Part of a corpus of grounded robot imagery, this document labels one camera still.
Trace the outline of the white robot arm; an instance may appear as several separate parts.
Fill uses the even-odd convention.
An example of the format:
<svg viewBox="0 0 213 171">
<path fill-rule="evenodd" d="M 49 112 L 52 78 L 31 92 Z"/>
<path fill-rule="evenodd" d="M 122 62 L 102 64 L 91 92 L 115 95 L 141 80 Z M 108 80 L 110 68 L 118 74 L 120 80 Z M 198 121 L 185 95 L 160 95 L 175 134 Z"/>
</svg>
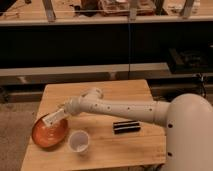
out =
<svg viewBox="0 0 213 171">
<path fill-rule="evenodd" d="M 153 123 L 166 131 L 166 162 L 162 171 L 213 171 L 213 105 L 197 95 L 182 94 L 170 102 L 105 100 L 91 88 L 44 117 L 51 127 L 82 112 Z"/>
</svg>

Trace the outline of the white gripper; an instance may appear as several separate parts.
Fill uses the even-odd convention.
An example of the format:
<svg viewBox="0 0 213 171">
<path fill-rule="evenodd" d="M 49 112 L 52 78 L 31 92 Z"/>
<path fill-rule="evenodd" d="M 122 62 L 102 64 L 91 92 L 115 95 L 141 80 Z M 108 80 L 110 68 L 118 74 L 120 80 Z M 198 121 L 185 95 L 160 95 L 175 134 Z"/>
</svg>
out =
<svg viewBox="0 0 213 171">
<path fill-rule="evenodd" d="M 60 108 L 57 111 L 45 116 L 42 119 L 42 121 L 44 122 L 46 126 L 52 126 L 66 117 L 67 117 L 67 114 L 65 113 L 65 110 L 63 108 Z"/>
</svg>

